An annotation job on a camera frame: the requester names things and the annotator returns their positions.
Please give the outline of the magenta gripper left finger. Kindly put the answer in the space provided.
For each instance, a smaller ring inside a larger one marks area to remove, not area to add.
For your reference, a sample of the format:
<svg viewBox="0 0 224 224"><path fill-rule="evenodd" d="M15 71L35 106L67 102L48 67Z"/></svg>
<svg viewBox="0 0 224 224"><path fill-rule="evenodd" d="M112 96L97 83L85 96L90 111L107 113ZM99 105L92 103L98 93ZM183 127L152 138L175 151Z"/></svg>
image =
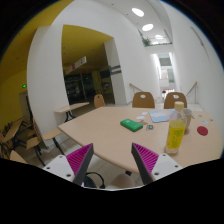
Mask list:
<svg viewBox="0 0 224 224"><path fill-rule="evenodd" d="M44 167L44 170L81 186L93 153L93 144L88 144L67 156L57 156Z"/></svg>

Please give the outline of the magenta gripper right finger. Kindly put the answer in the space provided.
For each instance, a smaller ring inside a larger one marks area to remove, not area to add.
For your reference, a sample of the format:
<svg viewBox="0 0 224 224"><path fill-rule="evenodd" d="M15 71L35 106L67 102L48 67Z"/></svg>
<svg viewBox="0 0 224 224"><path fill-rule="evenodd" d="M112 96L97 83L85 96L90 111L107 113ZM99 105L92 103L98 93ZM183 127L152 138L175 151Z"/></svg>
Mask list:
<svg viewBox="0 0 224 224"><path fill-rule="evenodd" d="M164 178L182 169L168 154L157 154L137 143L132 144L131 153L137 164L144 185Z"/></svg>

